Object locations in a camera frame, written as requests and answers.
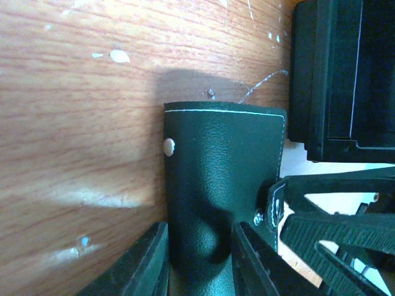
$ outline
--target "wooden table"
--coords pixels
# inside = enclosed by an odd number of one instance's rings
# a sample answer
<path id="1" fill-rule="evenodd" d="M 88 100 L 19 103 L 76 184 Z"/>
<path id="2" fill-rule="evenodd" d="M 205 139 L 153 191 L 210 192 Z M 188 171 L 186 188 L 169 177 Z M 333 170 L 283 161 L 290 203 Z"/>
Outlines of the wooden table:
<path id="1" fill-rule="evenodd" d="M 295 2 L 0 0 L 0 294 L 72 295 L 165 219 L 164 102 L 287 109 Z"/>

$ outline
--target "leather case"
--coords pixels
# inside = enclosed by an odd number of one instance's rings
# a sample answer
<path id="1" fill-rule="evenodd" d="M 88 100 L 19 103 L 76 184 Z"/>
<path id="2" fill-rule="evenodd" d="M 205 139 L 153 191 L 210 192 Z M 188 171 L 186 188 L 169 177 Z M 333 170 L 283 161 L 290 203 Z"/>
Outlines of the leather case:
<path id="1" fill-rule="evenodd" d="M 231 230 L 245 221 L 277 250 L 277 229 L 254 224 L 278 181 L 282 109 L 225 102 L 165 104 L 171 295 L 234 295 Z"/>

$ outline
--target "wood grain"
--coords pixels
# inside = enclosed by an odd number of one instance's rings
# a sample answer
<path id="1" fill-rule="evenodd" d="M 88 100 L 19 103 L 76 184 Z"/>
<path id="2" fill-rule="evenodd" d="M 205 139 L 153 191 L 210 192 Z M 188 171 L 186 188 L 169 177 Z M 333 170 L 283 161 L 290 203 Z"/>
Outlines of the wood grain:
<path id="1" fill-rule="evenodd" d="M 1 295 L 72 295 L 163 220 L 162 104 L 289 70 L 295 2 L 0 0 Z M 287 108 L 288 82 L 248 103 Z"/>

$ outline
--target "white stitching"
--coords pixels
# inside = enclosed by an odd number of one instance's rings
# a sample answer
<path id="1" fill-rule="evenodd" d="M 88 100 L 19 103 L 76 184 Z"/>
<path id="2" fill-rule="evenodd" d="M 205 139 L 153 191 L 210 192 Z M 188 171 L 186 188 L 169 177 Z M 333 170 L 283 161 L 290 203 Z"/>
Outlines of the white stitching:
<path id="1" fill-rule="evenodd" d="M 277 181 L 280 178 L 280 168 L 281 168 L 281 156 L 283 155 L 283 144 L 284 144 L 284 137 L 285 137 L 285 118 L 282 115 L 278 114 L 267 114 L 267 113 L 256 113 L 256 112 L 245 112 L 245 111 L 232 111 L 232 110 L 215 110 L 215 109 L 178 109 L 178 110 L 165 110 L 165 113 L 168 112 L 218 112 L 218 113 L 238 113 L 238 114 L 250 114 L 250 115 L 266 115 L 266 116 L 275 116 L 275 117 L 281 117 L 283 119 L 283 132 L 281 135 L 281 143 L 280 143 L 280 153 L 278 155 L 278 167 L 277 167 Z M 272 200 L 272 224 L 274 227 L 274 219 L 273 219 L 273 214 L 274 214 L 274 199 L 275 199 L 275 194 L 276 191 L 279 190 L 280 188 L 284 187 L 282 185 L 281 187 L 277 188 L 275 192 L 273 193 L 273 200 Z M 274 236 L 274 249 L 277 252 L 277 237 L 278 237 L 278 231 L 275 232 Z"/>

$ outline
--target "dark green leather case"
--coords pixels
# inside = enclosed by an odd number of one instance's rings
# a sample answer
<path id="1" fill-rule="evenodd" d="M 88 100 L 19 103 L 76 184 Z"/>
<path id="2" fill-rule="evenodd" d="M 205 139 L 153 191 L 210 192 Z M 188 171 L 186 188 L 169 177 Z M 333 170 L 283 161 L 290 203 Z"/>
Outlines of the dark green leather case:
<path id="1" fill-rule="evenodd" d="M 277 230 L 254 224 L 278 180 L 286 112 L 225 102 L 165 104 L 171 295 L 234 295 L 231 229 L 248 222 L 275 250 Z"/>

